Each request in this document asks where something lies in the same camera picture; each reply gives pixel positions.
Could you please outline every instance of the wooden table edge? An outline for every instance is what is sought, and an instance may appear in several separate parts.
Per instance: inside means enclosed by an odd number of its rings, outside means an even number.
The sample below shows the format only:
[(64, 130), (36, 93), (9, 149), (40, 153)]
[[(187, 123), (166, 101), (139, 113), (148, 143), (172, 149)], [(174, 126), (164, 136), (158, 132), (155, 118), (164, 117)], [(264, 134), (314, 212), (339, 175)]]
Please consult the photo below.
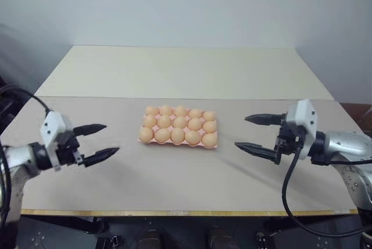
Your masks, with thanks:
[[(68, 210), (41, 210), (22, 209), (25, 215), (51, 215), (51, 216), (287, 216), (285, 211), (68, 211)], [(357, 214), (356, 209), (344, 211), (293, 211), (295, 216), (320, 216)]]

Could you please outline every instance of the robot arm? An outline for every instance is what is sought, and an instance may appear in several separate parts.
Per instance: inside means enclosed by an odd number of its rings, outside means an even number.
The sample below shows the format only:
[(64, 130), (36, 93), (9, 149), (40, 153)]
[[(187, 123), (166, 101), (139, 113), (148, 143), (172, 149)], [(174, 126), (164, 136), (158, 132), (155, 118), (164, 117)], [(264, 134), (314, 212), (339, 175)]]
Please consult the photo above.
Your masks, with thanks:
[[(309, 100), (299, 101), (282, 115), (257, 114), (248, 116), (245, 120), (258, 125), (279, 125), (280, 131), (273, 150), (252, 143), (235, 143), (238, 148), (252, 155), (269, 159), (276, 164), (280, 163), (282, 154), (289, 155), (299, 151), (298, 159), (305, 159), (309, 156), (312, 164), (332, 165), (345, 182), (362, 222), (366, 226), (365, 229), (372, 229), (372, 143), (370, 137), (355, 132), (328, 131), (323, 133), (317, 131), (317, 114)], [(287, 213), (290, 217), (294, 217), (290, 211)], [(323, 234), (323, 236), (346, 237), (342, 234)]]
[[(2, 210), (8, 211), (8, 214), (2, 216), (5, 220), (0, 221), (1, 248), (15, 248), (16, 224), (22, 208), (23, 187), (29, 179), (38, 176), (42, 170), (54, 168), (59, 171), (62, 165), (75, 163), (88, 167), (108, 159), (119, 150), (118, 147), (107, 148), (89, 157), (80, 154), (77, 137), (96, 133), (105, 127), (101, 124), (91, 124), (73, 128), (67, 116), (50, 111), (40, 129), (44, 145), (31, 143), (5, 148), (0, 145), (6, 157), (11, 182), (10, 190), (6, 190), (6, 184), (2, 180), (1, 196), (8, 198), (8, 204), (6, 200), (2, 200), (5, 201)], [(2, 174), (5, 174), (5, 168), (2, 169)]]

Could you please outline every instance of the egg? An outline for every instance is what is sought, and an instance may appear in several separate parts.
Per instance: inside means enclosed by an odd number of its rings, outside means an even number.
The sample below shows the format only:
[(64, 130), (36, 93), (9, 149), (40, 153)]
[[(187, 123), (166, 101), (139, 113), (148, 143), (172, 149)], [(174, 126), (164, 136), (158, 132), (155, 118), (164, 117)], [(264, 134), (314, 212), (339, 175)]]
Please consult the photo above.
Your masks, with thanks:
[(185, 132), (181, 128), (174, 128), (170, 134), (170, 139), (174, 144), (180, 144), (185, 139)]
[(160, 107), (160, 115), (171, 116), (173, 114), (173, 109), (168, 105), (163, 105)]
[(206, 111), (203, 113), (203, 118), (206, 121), (213, 121), (216, 119), (216, 114), (213, 111)]
[(203, 124), (203, 130), (206, 133), (214, 133), (217, 130), (217, 122), (216, 121), (207, 121)]
[(156, 118), (153, 115), (147, 115), (144, 118), (144, 127), (152, 128), (156, 125)]
[(139, 130), (139, 139), (143, 143), (149, 143), (153, 138), (153, 130), (147, 127), (141, 127)]
[(187, 110), (183, 105), (179, 105), (178, 107), (175, 108), (174, 115), (185, 117), (187, 115)]
[(155, 106), (149, 105), (146, 107), (146, 115), (158, 115), (159, 114), (159, 108), (156, 108)]
[(173, 127), (175, 128), (183, 129), (184, 127), (186, 127), (186, 125), (187, 125), (187, 120), (183, 116), (176, 117), (173, 120)]
[(202, 128), (202, 121), (199, 118), (192, 118), (189, 120), (187, 127), (190, 130), (198, 131)]
[(197, 131), (188, 131), (185, 133), (185, 139), (190, 145), (200, 143), (200, 134)]
[(170, 138), (168, 129), (159, 129), (155, 132), (155, 140), (159, 143), (165, 143)]
[(205, 134), (202, 138), (205, 147), (213, 147), (217, 144), (217, 136), (215, 134)]
[(202, 117), (202, 111), (200, 109), (194, 108), (190, 110), (188, 116), (190, 116), (190, 118), (200, 118)]
[(158, 119), (158, 126), (159, 128), (168, 128), (172, 124), (172, 120), (168, 115), (162, 115)]

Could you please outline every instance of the white wall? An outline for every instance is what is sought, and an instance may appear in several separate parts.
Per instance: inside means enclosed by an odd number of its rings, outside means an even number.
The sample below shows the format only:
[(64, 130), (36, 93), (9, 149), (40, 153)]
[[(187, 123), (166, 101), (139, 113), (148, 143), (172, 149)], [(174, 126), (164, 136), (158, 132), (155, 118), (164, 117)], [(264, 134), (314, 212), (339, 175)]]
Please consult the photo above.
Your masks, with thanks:
[(37, 83), (69, 44), (297, 47), (337, 100), (371, 101), (371, 0), (0, 0), (0, 25), (26, 36)]

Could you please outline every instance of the table surface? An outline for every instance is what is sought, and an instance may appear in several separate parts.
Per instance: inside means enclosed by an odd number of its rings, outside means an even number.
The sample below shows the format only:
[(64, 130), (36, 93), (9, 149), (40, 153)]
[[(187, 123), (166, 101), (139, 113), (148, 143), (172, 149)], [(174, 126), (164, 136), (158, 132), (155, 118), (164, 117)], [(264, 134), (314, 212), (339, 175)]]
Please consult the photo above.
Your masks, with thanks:
[[(244, 121), (253, 113), (285, 112), (293, 101), (212, 99), (68, 98), (45, 102), (66, 114), (75, 126), (102, 123), (108, 128), (79, 138), (81, 152), (120, 146), (98, 165), (48, 170), (27, 183), (24, 214), (60, 215), (285, 215), (281, 184), (292, 156), (282, 163), (251, 156), (235, 141), (272, 148), (277, 126)], [(143, 144), (137, 141), (147, 105), (185, 105), (214, 110), (219, 146)], [(319, 130), (358, 130), (335, 101), (313, 101)], [(2, 135), (7, 145), (41, 141), (38, 130), (44, 111), (30, 101)], [(350, 213), (354, 204), (332, 167), (300, 161), (288, 188), (288, 202), (299, 215)]]
[[(81, 138), (81, 152), (120, 150), (90, 168), (42, 172), (26, 185), (24, 214), (285, 215), (280, 188), (291, 156), (277, 166), (236, 148), (235, 141), (273, 147), (278, 132), (244, 117), (285, 112), (293, 100), (310, 98), (320, 100), (314, 101), (320, 130), (359, 130), (292, 48), (75, 46), (37, 95), (75, 126), (109, 126)], [(216, 111), (219, 147), (137, 142), (149, 104)], [(3, 143), (41, 141), (42, 119), (40, 107), (28, 102)], [(355, 212), (338, 173), (308, 160), (298, 164), (288, 200), (298, 215)]]

